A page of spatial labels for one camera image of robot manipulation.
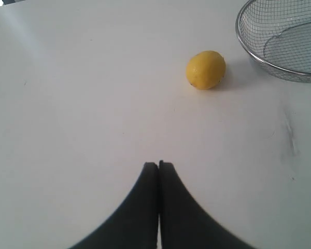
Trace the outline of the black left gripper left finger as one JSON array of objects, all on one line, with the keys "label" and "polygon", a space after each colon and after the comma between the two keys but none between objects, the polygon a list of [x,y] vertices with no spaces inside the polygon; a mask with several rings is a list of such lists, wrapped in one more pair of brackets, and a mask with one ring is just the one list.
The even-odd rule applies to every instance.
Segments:
[{"label": "black left gripper left finger", "polygon": [[158,179],[158,166],[145,163],[114,213],[72,248],[157,248]]}]

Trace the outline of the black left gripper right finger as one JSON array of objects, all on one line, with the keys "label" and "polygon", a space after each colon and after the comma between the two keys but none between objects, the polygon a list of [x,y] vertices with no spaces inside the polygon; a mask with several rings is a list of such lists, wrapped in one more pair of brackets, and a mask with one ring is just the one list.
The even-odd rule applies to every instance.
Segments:
[{"label": "black left gripper right finger", "polygon": [[252,248],[204,211],[170,162],[159,163],[159,197],[162,248]]}]

